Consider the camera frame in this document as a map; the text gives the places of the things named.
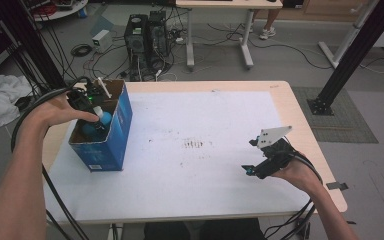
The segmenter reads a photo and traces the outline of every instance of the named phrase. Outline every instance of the white bottle cap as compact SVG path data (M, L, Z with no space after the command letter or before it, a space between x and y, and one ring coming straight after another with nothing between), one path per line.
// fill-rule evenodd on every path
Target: white bottle cap
M93 111L95 111L96 115L98 115L99 118L102 118L104 116L104 111L102 111L102 108L100 106L94 107Z

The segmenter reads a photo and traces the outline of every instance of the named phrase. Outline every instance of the forearm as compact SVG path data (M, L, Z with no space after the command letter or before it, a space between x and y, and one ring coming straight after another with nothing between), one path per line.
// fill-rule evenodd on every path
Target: forearm
M315 187L308 193L316 206L329 240L358 239L323 186Z
M45 201L41 176L46 126L26 122L0 185L0 239L45 239Z

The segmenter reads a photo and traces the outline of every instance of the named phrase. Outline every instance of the blue box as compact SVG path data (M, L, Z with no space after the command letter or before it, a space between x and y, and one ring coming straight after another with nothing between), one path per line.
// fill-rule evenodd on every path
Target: blue box
M91 142L82 133L84 121L79 120L68 143L91 172L121 171L132 121L132 107L123 80L103 82L112 94L111 98L105 97L101 105L104 111L112 115L108 135L101 142Z

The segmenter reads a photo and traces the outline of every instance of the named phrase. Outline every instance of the computer tower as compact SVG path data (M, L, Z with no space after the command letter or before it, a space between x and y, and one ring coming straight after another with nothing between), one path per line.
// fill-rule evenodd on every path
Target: computer tower
M155 54L168 56L169 48L167 41L166 12L151 11L149 14L149 29L152 41L152 47Z
M150 66L152 56L147 15L130 15L124 41L129 55L130 81L142 81L142 73Z

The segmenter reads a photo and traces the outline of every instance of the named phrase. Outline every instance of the bottle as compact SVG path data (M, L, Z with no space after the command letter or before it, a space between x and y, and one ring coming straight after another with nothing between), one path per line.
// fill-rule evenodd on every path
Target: bottle
M95 123L85 123L82 127L83 133L86 135L87 139L92 142L101 142L105 140L108 131L110 130L112 116L108 112L104 112L100 106L94 107L96 115L99 117L99 121L104 127L104 131L98 131L95 127Z

